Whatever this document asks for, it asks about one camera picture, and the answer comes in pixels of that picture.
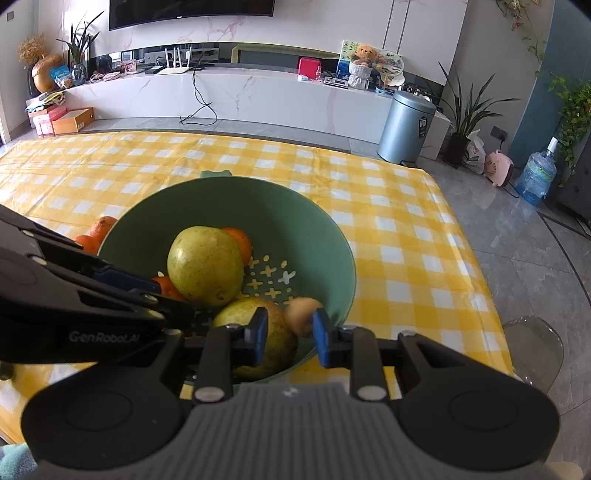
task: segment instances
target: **orange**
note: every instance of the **orange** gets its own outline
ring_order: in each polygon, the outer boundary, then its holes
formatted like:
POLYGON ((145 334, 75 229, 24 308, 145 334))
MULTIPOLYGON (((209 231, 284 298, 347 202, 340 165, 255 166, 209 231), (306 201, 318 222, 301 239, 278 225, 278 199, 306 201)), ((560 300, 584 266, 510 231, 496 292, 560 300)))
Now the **orange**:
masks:
POLYGON ((222 228, 222 231, 226 232, 236 241, 238 244, 238 250, 240 250, 240 256, 242 257, 242 263, 248 265, 248 262, 250 262, 252 257, 252 243, 248 238, 248 235, 242 230, 232 228, 231 226, 222 228))
POLYGON ((96 255, 99 252, 100 243, 96 240, 95 237, 90 235, 78 235, 74 241, 77 244, 82 245, 82 250, 84 252, 96 255))
POLYGON ((184 297, 178 292, 173 285, 172 281, 168 277, 154 277, 152 278, 155 282, 160 284, 160 294, 165 297, 169 297, 174 300, 186 301, 184 297))
POLYGON ((97 239, 99 245, 103 242, 111 227, 115 224, 117 218, 114 217, 100 217, 95 224, 90 228, 90 232, 88 233, 90 236, 93 236, 97 239))

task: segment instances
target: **television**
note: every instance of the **television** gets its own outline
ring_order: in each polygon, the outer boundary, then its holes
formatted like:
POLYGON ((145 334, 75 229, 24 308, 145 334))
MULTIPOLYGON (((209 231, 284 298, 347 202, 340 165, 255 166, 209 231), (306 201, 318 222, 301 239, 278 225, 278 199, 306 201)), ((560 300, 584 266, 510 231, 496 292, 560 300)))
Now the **television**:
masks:
POLYGON ((272 16, 275 0, 110 0, 109 30, 210 15, 272 16))

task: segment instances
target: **blue wall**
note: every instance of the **blue wall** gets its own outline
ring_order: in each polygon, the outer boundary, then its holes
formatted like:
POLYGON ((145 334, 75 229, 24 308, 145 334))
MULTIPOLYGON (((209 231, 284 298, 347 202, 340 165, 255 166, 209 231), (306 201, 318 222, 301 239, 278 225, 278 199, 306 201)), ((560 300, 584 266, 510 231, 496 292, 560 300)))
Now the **blue wall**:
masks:
MULTIPOLYGON (((556 0, 542 70, 566 77, 570 83, 591 80, 591 21, 570 0, 556 0)), ((509 156, 522 167, 530 154, 545 149, 554 135, 562 100, 548 91, 549 78, 534 85, 509 156)))

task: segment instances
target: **small round fruit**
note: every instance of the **small round fruit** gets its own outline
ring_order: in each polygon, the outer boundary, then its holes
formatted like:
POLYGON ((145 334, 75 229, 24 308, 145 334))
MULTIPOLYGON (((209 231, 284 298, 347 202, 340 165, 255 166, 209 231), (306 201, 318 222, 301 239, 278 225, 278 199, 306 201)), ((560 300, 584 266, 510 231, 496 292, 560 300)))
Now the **small round fruit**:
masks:
POLYGON ((298 337, 312 333, 312 315, 323 305, 316 299, 298 297, 290 301, 285 311, 285 324, 298 337))
POLYGON ((100 217, 94 225, 90 227, 89 235, 95 237, 100 245, 116 222, 117 218, 114 217, 100 217))
POLYGON ((74 241, 77 244, 82 245, 82 250, 84 252, 90 253, 92 255, 96 255, 99 252, 100 243, 93 236, 78 235, 74 241))
POLYGON ((168 252, 167 270, 178 292, 204 307, 231 302, 244 276, 234 239, 208 226, 192 226, 177 235, 168 252))
POLYGON ((232 228, 231 226, 222 228, 222 232, 226 232, 236 241, 238 250, 240 250, 240 256, 242 257, 242 263, 248 265, 252 257, 252 242, 248 238, 248 235, 242 230, 232 228))
POLYGON ((170 281, 170 277, 154 277, 152 278, 155 282, 160 285, 160 294, 165 297, 169 297, 174 300, 186 301, 184 297, 174 288, 173 283, 170 281))

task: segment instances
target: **green colander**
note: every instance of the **green colander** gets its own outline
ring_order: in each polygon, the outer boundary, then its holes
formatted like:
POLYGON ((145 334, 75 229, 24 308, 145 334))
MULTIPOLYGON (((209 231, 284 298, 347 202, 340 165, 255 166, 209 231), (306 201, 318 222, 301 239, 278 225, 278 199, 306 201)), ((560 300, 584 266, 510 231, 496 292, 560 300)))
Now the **green colander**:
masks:
MULTIPOLYGON (((336 325, 347 318, 356 279, 345 236, 311 200, 268 181, 209 173, 156 192, 119 219, 99 256, 142 277, 166 274, 174 238, 194 225, 231 226, 250 237, 254 251, 245 267, 241 296, 257 296, 280 306, 293 297, 312 297, 324 305, 336 325)), ((202 313, 202 320, 210 321, 216 311, 202 313)), ((314 353, 313 340, 300 338, 290 369, 314 353)))

